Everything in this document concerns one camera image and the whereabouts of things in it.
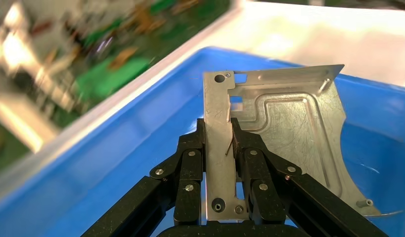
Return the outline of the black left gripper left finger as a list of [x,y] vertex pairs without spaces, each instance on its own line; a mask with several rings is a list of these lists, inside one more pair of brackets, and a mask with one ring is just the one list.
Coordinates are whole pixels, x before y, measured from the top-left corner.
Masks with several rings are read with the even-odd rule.
[[174,226],[161,237],[190,236],[189,227],[201,224],[201,181],[205,123],[179,137],[176,152],[138,181],[88,230],[84,237],[149,237],[174,209]]

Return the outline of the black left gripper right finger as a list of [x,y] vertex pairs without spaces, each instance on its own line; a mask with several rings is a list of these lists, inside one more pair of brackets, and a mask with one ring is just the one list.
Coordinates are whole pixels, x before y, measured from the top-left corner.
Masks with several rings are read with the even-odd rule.
[[385,233],[301,168],[231,119],[249,218],[275,236],[383,237]]

